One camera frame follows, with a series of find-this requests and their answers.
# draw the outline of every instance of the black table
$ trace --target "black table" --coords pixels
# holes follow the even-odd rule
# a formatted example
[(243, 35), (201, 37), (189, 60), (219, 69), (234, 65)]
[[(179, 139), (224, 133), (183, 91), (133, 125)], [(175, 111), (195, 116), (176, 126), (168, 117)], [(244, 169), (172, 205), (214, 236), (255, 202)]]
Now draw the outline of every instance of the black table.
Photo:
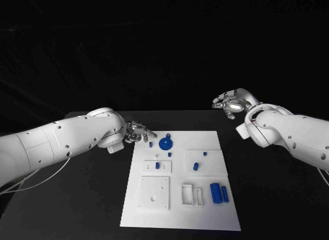
[[(65, 118), (88, 112), (71, 112)], [(155, 131), (217, 131), (241, 232), (120, 227), (134, 143), (108, 154), (94, 147), (75, 156), (41, 186), (15, 194), (0, 221), (0, 239), (250, 239), (329, 235), (329, 187), (317, 169), (280, 146), (243, 140), (221, 110), (124, 111)], [(23, 188), (42, 181), (64, 162), (44, 168)]]

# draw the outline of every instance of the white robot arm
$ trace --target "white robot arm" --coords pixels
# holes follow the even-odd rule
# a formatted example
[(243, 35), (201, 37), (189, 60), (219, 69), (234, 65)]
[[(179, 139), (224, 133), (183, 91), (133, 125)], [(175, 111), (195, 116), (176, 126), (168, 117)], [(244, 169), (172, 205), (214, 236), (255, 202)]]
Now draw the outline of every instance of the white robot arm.
[(230, 119), (235, 119), (234, 113), (247, 112), (237, 127), (244, 139), (251, 137), (263, 148), (283, 146), (294, 158), (329, 171), (329, 121), (264, 104), (243, 88), (225, 92), (212, 102), (212, 108), (224, 109)]
[(126, 142), (157, 135), (140, 122), (126, 121), (111, 108), (55, 121), (0, 137), (0, 187), (13, 179), (87, 152), (95, 145), (113, 154)]

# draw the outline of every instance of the blue object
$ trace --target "blue object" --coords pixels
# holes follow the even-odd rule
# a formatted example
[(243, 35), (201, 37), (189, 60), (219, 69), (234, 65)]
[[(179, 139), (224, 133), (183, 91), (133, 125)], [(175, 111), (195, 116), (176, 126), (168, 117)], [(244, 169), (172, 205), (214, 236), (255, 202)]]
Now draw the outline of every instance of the blue object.
[(166, 134), (166, 137), (159, 141), (159, 148), (162, 150), (169, 150), (173, 146), (173, 142), (170, 140), (170, 134)]
[(199, 163), (195, 162), (195, 165), (193, 165), (193, 170), (196, 171), (199, 169)]
[(221, 187), (221, 190), (222, 190), (224, 202), (228, 203), (230, 200), (228, 200), (228, 190), (227, 190), (227, 186), (222, 186), (222, 187)]
[(211, 189), (212, 202), (215, 204), (221, 204), (224, 202), (222, 195), (221, 195), (221, 185), (218, 183), (212, 183), (209, 185), (209, 189)]

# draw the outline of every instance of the blue round part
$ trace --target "blue round part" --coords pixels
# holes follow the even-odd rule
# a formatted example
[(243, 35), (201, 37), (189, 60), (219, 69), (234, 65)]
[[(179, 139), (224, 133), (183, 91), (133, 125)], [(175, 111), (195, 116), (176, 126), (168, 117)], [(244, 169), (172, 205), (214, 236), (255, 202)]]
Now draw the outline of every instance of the blue round part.
[(199, 163), (195, 162), (195, 165), (193, 165), (193, 170), (196, 171), (199, 169)]
[(221, 204), (224, 202), (222, 194), (221, 194), (221, 185), (218, 183), (212, 183), (209, 185), (209, 190), (211, 190), (212, 202), (215, 204)]
[(228, 199), (228, 190), (227, 190), (227, 186), (221, 187), (222, 190), (222, 196), (224, 196), (224, 202), (228, 203), (230, 199)]
[(166, 137), (159, 141), (159, 148), (162, 150), (169, 150), (173, 146), (173, 142), (170, 140), (170, 134), (166, 134)]

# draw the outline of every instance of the black background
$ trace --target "black background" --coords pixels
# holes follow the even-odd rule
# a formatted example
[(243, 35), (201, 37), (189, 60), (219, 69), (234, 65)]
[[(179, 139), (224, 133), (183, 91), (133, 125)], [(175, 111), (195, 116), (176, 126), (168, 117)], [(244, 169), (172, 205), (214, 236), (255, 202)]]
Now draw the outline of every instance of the black background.
[(328, 0), (0, 2), (0, 133), (237, 88), (329, 120)]

